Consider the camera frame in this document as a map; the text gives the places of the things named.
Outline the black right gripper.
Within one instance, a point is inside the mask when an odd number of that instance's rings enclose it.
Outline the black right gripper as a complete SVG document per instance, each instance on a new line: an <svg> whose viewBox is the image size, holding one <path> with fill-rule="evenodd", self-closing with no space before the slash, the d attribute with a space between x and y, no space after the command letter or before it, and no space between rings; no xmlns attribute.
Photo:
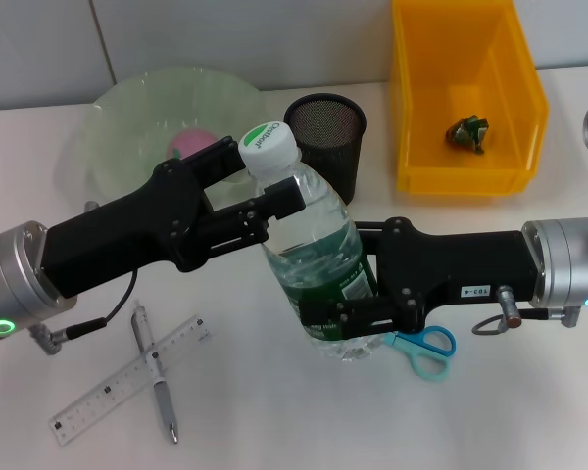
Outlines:
<svg viewBox="0 0 588 470"><path fill-rule="evenodd" d="M343 340L416 333L440 306L495 303L509 287L517 301L534 297L537 264L521 232L430 235L404 217L357 221L364 252L376 256L378 296L302 300L303 326L335 325Z"/></svg>

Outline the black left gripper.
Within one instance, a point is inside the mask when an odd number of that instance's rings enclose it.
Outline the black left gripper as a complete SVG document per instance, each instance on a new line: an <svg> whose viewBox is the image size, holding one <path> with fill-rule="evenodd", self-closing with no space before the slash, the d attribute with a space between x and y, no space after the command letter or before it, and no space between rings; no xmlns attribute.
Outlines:
<svg viewBox="0 0 588 470"><path fill-rule="evenodd" d="M71 298L158 261L190 272L206 262L191 247L210 207L204 189L245 168L226 136L183 160L155 167L137 190L51 227L41 267Z"/></svg>

